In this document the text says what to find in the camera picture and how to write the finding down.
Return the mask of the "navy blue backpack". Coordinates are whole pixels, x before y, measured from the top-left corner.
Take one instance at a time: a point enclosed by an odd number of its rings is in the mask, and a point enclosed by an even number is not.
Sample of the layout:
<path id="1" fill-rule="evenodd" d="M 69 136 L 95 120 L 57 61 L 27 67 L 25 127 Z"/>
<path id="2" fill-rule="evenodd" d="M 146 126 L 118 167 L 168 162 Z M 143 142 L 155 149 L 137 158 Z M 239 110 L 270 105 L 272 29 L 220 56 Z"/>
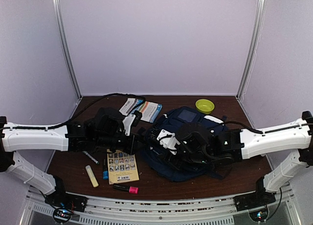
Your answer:
<path id="1" fill-rule="evenodd" d="M 187 181 L 201 175 L 221 180 L 223 177 L 216 172 L 215 166 L 223 158 L 232 158 L 230 154 L 221 152 L 216 140 L 219 134 L 229 130 L 224 124 L 225 120 L 205 115 L 186 106 L 173 109 L 162 115 L 146 130 L 144 135 L 146 145 L 139 153 L 158 175 L 173 182 Z M 149 135 L 152 129 L 165 129 L 175 133 L 181 143 L 176 156 L 194 165 L 196 169 L 176 170 L 163 163 L 158 154 L 150 149 L 152 142 Z"/>

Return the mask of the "tan picture booklet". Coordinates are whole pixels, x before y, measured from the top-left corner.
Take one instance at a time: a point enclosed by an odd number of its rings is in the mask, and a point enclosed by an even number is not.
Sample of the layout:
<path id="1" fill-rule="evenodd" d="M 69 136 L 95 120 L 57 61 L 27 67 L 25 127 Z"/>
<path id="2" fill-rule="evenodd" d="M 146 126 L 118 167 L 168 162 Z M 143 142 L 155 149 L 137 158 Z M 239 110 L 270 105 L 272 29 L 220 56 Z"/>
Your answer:
<path id="1" fill-rule="evenodd" d="M 139 180 L 135 155 L 107 151 L 107 165 L 110 185 Z"/>

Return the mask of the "white colourful brochure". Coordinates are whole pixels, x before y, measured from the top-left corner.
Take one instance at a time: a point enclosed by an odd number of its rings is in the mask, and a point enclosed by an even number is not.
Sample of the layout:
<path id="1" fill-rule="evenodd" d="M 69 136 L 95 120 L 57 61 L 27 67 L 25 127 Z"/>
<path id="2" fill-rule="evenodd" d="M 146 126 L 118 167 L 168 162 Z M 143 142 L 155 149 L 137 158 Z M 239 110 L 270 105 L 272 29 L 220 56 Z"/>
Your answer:
<path id="1" fill-rule="evenodd" d="M 154 102 L 146 101 L 142 103 L 142 100 L 136 98 L 128 98 L 124 105 L 119 109 L 119 111 L 127 116 L 129 113 L 133 114 L 135 111 L 139 111 L 142 113 L 142 121 L 148 123 L 154 123 L 155 119 L 159 115 L 162 105 Z"/>

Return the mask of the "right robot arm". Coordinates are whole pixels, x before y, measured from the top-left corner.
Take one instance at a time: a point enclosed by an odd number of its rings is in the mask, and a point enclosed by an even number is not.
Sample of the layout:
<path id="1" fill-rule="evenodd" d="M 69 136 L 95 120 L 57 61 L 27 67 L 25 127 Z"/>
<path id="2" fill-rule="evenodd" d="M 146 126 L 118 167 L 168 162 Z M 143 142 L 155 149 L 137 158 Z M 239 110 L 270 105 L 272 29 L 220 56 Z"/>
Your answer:
<path id="1" fill-rule="evenodd" d="M 216 133 L 200 123 L 186 123 L 175 133 L 162 129 L 158 143 L 171 154 L 190 163 L 228 165 L 258 155 L 290 150 L 271 173 L 261 179 L 261 187 L 251 194 L 251 202 L 261 206 L 270 193 L 313 164 L 313 115 L 264 129 L 243 127 Z"/>

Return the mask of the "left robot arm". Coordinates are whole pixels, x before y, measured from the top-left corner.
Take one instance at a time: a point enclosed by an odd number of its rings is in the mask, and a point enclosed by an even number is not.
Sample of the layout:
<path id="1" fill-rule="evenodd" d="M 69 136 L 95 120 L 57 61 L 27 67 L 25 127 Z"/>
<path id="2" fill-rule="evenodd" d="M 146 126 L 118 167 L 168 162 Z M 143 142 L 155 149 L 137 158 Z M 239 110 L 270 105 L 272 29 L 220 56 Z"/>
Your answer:
<path id="1" fill-rule="evenodd" d="M 41 171 L 26 161 L 19 150 L 56 150 L 60 152 L 95 152 L 106 149 L 133 154 L 142 146 L 139 135 L 131 132 L 141 120 L 134 111 L 124 116 L 113 108 L 100 108 L 94 118 L 83 124 L 22 126 L 0 118 L 0 170 L 11 173 L 40 190 L 59 206 L 66 207 L 70 196 L 62 179 Z"/>

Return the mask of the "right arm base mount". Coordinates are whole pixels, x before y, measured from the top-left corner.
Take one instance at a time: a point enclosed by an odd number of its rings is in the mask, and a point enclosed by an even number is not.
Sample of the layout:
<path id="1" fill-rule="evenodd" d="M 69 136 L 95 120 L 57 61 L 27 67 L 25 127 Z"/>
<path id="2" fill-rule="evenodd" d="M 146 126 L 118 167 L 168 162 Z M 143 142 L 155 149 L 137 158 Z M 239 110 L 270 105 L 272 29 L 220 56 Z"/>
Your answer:
<path id="1" fill-rule="evenodd" d="M 259 193 L 252 192 L 235 196 L 233 198 L 237 211 L 250 210 L 257 207 L 262 207 L 276 201 L 275 193 Z"/>

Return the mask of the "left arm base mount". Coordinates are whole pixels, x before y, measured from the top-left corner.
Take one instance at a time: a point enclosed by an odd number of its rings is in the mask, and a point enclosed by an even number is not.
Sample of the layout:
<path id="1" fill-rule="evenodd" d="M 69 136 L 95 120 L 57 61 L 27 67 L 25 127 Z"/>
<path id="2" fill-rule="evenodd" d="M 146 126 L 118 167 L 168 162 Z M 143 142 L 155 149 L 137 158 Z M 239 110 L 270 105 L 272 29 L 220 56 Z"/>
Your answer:
<path id="1" fill-rule="evenodd" d="M 66 209 L 70 212 L 84 212 L 87 202 L 87 197 L 74 194 L 45 195 L 45 203 L 49 204 L 52 208 Z"/>

